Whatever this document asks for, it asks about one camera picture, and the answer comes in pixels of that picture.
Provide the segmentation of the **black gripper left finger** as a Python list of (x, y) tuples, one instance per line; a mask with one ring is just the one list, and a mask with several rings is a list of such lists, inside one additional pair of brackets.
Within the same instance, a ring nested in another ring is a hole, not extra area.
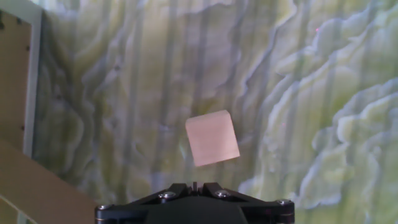
[(187, 184), (172, 184), (129, 204), (99, 205), (95, 208), (95, 223), (195, 223), (193, 203), (187, 200), (195, 189)]

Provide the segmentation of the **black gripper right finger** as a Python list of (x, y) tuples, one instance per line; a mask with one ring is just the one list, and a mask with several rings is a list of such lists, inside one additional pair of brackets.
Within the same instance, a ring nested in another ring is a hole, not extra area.
[(271, 202), (224, 189), (216, 182), (198, 188), (200, 198), (207, 198), (200, 208), (208, 208), (206, 216), (214, 221), (230, 219), (236, 223), (294, 224), (295, 205), (289, 199)]

